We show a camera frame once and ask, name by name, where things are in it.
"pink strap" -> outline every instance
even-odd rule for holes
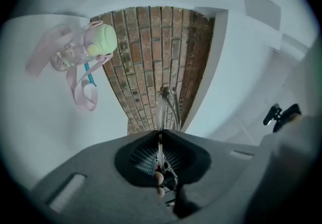
[[[104,65],[109,59],[113,57],[113,54],[106,55],[102,57],[98,57],[98,61],[94,66],[92,66],[77,82],[77,66],[72,67],[67,72],[67,82],[69,86],[73,90],[74,99],[76,104],[83,108],[90,111],[96,109],[97,102],[98,102],[98,92],[95,85],[91,84],[88,79],[85,79],[86,76],[94,72],[95,70],[99,69],[102,65]]]
[[[85,28],[91,29],[101,25],[103,21],[92,22]],[[73,37],[76,36],[67,25],[55,26],[46,31],[41,37],[32,56],[30,57],[26,72],[33,76],[38,76],[45,65],[50,61],[58,51],[62,50]],[[73,96],[76,104],[86,110],[96,109],[98,102],[98,92],[96,87],[85,77],[95,70],[99,69],[105,62],[113,57],[113,54],[98,56],[97,63],[91,67],[77,82],[77,66],[70,68],[67,72],[67,82],[73,90]]]

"plastic water bottle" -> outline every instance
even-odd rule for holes
[[[112,26],[101,24],[75,32],[73,39],[50,60],[57,71],[67,71],[73,66],[84,64],[100,55],[113,53],[117,47],[117,37]]]

